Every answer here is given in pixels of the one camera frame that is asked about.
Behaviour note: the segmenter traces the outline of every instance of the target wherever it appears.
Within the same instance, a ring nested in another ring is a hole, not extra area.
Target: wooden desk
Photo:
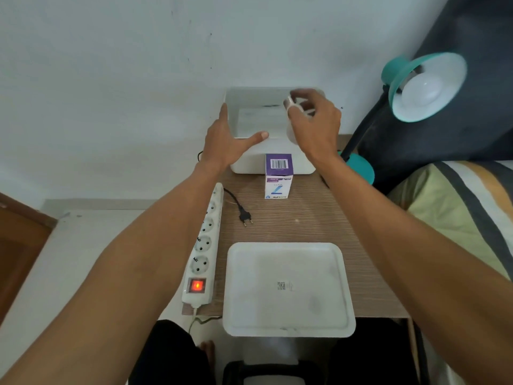
[[[221,232],[211,304],[198,315],[221,316],[228,249],[236,242],[331,242],[344,257],[351,298],[357,317],[409,317],[383,281],[329,189],[315,172],[295,175],[288,199],[264,199],[264,175],[234,174],[228,170],[221,182],[251,213],[253,225],[244,227],[233,199],[225,193]],[[192,315],[184,304],[182,313]]]

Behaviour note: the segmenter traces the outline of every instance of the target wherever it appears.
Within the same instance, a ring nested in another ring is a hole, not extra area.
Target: wooden door
[[[46,220],[38,221],[44,215],[4,195],[0,195],[0,207],[1,324],[52,232],[55,219],[45,216]]]

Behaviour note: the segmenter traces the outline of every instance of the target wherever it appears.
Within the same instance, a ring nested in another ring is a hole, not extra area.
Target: purple label
[[[265,173],[267,175],[292,175],[292,154],[266,154]]]

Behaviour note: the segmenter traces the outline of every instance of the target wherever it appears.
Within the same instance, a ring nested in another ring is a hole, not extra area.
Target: power strip
[[[209,304],[214,293],[223,197],[223,185],[215,184],[205,219],[185,268],[182,301],[196,309]]]

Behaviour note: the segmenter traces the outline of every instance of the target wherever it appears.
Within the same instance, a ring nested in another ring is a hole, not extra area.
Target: product box
[[[288,198],[293,174],[292,154],[266,154],[265,198]]]

